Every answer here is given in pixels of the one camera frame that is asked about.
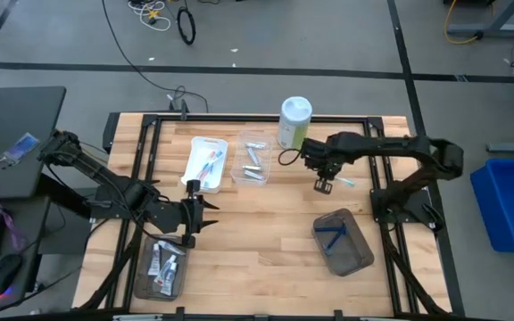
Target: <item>gray floor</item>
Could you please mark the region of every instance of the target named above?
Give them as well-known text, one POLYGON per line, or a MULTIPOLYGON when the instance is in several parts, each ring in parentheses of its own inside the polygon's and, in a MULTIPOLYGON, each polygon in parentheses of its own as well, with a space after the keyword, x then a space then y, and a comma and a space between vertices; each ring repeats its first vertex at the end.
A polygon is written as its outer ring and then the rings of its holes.
MULTIPOLYGON (((181 43, 175 29, 158 33, 141 26, 124 0, 106 3, 120 43, 136 64, 402 71, 385 0, 221 1, 189 1, 198 27, 191 47, 181 43)), ((498 2, 501 9, 505 1, 498 2)), ((6 3, 0 1, 0 13, 6 3)), ((414 72, 514 76, 505 62, 514 39, 450 45, 443 38, 447 7, 440 0, 402 0, 397 6, 414 72)), ((176 11, 175 4, 170 7, 176 11)), ((452 19, 490 18, 488 9, 458 6, 452 19)), ((83 0, 20 0, 0 32, 0 62, 125 64, 100 2, 83 0)), ((172 73, 147 77, 204 95, 211 112, 278 112, 286 97, 305 95, 316 113, 404 115, 414 129, 402 80, 172 73)), ((48 85, 67 87, 58 127, 91 144, 101 143, 109 112, 158 111, 168 105, 166 93, 131 72, 0 70, 0 86, 48 85)), ((514 85, 417 82, 416 88, 428 134, 450 139, 466 151, 465 175, 440 184, 466 312, 514 320, 514 254, 492 250, 468 180, 489 158, 485 143, 514 142, 514 85)), ((195 98, 188 103, 192 111, 203 110, 195 98)), ((59 175, 75 187, 93 185, 74 171, 61 170, 59 175)), ((81 253, 47 256, 39 279, 52 281, 81 258, 81 253)), ((72 276, 45 296, 1 315, 68 309, 76 279, 72 276)))

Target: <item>green label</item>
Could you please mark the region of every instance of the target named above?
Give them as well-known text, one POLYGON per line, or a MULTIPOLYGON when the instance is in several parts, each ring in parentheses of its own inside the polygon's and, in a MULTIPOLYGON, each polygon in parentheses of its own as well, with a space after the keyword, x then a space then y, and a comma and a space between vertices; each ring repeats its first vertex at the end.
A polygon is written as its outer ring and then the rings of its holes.
POLYGON ((301 149, 301 145, 303 145, 303 140, 307 136, 308 129, 309 124, 297 126, 294 129, 293 143, 291 145, 291 148, 301 149))

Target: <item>blue bin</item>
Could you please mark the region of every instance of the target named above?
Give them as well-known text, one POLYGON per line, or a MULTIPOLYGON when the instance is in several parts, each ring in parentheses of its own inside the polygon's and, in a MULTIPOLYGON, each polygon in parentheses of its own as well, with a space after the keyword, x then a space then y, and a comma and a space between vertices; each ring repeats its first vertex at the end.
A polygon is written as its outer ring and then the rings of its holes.
POLYGON ((488 160, 471 174, 471 184, 491 245, 514 252, 514 160, 488 160))

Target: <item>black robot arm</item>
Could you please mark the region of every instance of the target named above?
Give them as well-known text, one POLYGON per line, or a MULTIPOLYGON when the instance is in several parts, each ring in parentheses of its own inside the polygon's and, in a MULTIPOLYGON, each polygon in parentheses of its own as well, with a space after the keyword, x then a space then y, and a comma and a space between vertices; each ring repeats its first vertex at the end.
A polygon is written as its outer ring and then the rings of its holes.
POLYGON ((38 156, 47 165, 67 166, 77 169, 99 184, 99 189, 110 195, 105 202, 88 202, 97 207, 103 215, 112 218, 129 218, 140 224, 148 221, 163 233, 176 232, 180 224, 186 225, 182 237, 183 246, 195 246, 192 233, 200 233, 204 226, 215 221, 203 221, 203 207, 216 209, 203 200, 199 191, 199 181, 187 183, 186 199, 172 202, 151 184, 138 179, 114 174, 108 168, 83 153, 79 139, 75 134, 55 130, 41 147, 38 156))
POLYGON ((412 157, 421 167, 403 181, 393 181, 386 189, 370 191, 374 219, 383 233, 385 252, 402 272, 406 282, 414 290, 424 308, 430 314, 447 314, 426 293, 418 279, 411 273, 396 249, 388 232, 388 223, 419 222, 434 231, 443 227, 439 214, 427 203, 420 202, 422 188, 437 179, 451 180, 460 177, 463 171, 463 150, 446 140, 425 136, 371 138, 356 133, 340 132, 329 136, 325 143, 305 138, 300 151, 304 165, 317 171, 319 179, 314 189, 329 194, 335 179, 345 163, 353 164, 363 156, 412 157))

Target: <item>wooden tabletop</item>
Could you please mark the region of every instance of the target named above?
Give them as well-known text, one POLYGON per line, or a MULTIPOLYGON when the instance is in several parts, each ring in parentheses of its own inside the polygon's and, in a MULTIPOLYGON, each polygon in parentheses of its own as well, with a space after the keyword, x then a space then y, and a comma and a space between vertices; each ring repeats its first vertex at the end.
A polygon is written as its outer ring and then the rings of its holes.
MULTIPOLYGON (((130 175, 142 114, 121 114, 108 167, 119 175, 130 175)), ((404 117, 383 117, 386 136, 409 134, 404 117)), ((194 136, 228 141, 228 159, 222 187, 206 199, 221 210, 206 210, 204 219, 218 224, 196 235, 191 251, 184 291, 173 302, 133 298, 132 312, 174 313, 185 307, 192 314, 269 314, 331 316, 341 309, 345 316, 391 316, 384 251, 378 225, 373 221, 369 201, 372 182, 368 158, 345 165, 339 177, 351 179, 350 187, 335 181, 332 194, 313 191, 316 173, 298 160, 281 167, 275 146, 267 184, 263 187, 237 186, 229 171, 233 166, 236 136, 241 130, 276 136, 277 123, 262 122, 175 122, 162 123, 153 179, 156 187, 172 200, 185 196, 180 182, 186 169, 194 136), (350 210, 375 261, 349 276, 331 275, 312 238, 312 221, 324 214, 350 210)), ((324 141, 338 131, 362 133, 361 125, 312 123, 308 137, 324 141)), ((146 151, 152 131, 148 133, 146 151)), ((386 186, 381 160, 382 186, 386 186)), ((413 159, 391 159, 394 178, 404 179, 417 169, 413 159)), ((146 156, 142 159, 143 177, 146 156)), ((150 232, 158 232, 147 225, 150 232)), ((434 235, 421 224, 404 225, 412 270, 437 304, 451 310, 434 235)), ((112 267, 120 222, 112 220, 96 231, 88 243, 73 307, 84 303, 112 267)), ((407 308, 406 291, 397 272, 402 306, 407 308)), ((126 271, 120 277, 116 305, 121 305, 126 271)))

